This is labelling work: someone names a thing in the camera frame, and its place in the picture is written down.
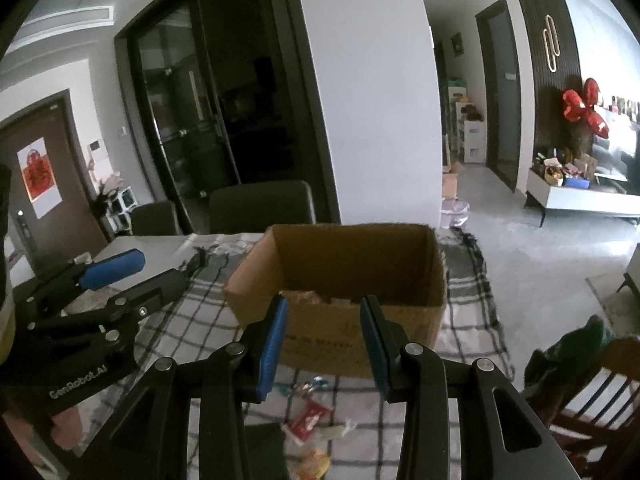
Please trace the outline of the person's left hand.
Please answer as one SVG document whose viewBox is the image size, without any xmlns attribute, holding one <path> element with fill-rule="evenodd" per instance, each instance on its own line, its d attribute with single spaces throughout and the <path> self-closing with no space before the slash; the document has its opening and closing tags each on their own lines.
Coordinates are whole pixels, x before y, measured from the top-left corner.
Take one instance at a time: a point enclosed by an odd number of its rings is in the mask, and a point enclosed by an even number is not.
<svg viewBox="0 0 640 480">
<path fill-rule="evenodd" d="M 1 410 L 1 477 L 35 479 L 42 468 L 66 478 L 77 465 L 84 436 L 78 408 L 30 420 L 15 408 Z"/>
</svg>

